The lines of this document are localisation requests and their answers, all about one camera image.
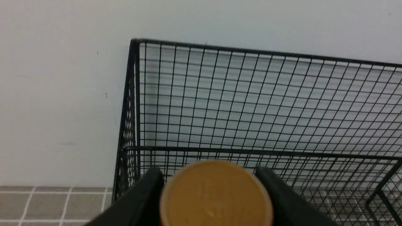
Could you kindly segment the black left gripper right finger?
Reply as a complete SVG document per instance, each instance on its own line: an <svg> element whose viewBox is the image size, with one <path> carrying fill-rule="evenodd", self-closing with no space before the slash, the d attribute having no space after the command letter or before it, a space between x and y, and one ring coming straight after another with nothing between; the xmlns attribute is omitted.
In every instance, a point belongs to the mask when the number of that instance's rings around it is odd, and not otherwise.
<svg viewBox="0 0 402 226"><path fill-rule="evenodd" d="M267 167L255 175L267 190L273 205L274 226L336 226L337 223L306 202Z"/></svg>

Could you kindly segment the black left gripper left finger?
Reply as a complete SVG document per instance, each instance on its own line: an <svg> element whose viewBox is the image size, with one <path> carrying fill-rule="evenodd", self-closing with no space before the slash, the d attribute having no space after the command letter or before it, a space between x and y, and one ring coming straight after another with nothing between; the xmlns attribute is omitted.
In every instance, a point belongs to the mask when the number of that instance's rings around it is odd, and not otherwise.
<svg viewBox="0 0 402 226"><path fill-rule="evenodd" d="M149 169L135 184L86 226L159 226L165 185L159 168Z"/></svg>

